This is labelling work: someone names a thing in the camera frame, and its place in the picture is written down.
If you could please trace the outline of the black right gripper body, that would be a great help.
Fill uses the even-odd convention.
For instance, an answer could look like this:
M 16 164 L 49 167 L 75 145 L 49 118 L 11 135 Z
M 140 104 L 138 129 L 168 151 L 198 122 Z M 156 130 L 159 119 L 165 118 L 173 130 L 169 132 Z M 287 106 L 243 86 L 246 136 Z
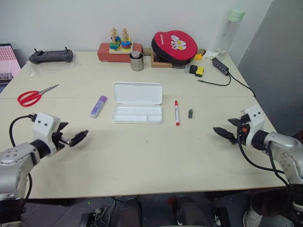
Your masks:
M 242 145 L 246 145 L 246 139 L 250 132 L 250 117 L 248 114 L 244 114 L 237 123 L 237 132 L 239 135 L 237 138 L 240 139 Z

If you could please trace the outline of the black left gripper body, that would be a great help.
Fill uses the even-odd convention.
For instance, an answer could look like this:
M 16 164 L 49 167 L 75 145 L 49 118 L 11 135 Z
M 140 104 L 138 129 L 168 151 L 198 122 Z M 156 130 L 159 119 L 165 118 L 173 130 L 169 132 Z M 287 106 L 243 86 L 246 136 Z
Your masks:
M 62 150 L 66 145 L 71 147 L 71 140 L 63 136 L 61 132 L 55 132 L 52 134 L 52 141 L 57 150 Z

